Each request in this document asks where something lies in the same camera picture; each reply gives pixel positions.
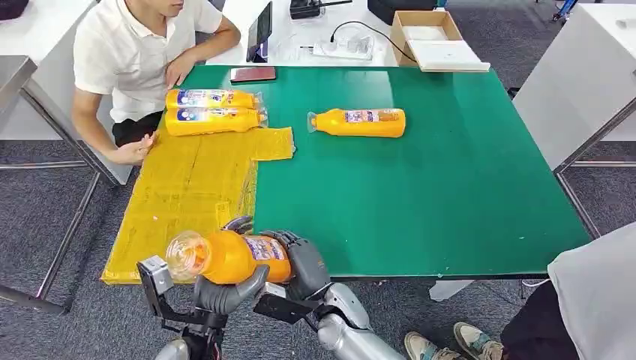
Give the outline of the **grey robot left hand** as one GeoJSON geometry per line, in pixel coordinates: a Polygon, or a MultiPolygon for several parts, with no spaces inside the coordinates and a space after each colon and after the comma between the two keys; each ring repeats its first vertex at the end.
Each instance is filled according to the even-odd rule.
{"type": "Polygon", "coordinates": [[[237,217],[208,240],[209,255],[194,283],[196,307],[227,315],[263,287],[270,267],[255,260],[243,239],[252,228],[250,215],[237,217]]]}

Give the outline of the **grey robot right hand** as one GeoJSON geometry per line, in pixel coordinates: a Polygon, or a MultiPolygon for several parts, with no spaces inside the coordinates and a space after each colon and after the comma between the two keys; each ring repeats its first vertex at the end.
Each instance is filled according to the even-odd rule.
{"type": "Polygon", "coordinates": [[[289,230],[266,230],[260,235],[283,245],[292,268],[287,287],[292,299],[309,299],[331,283],[322,255],[308,239],[289,230]]]}

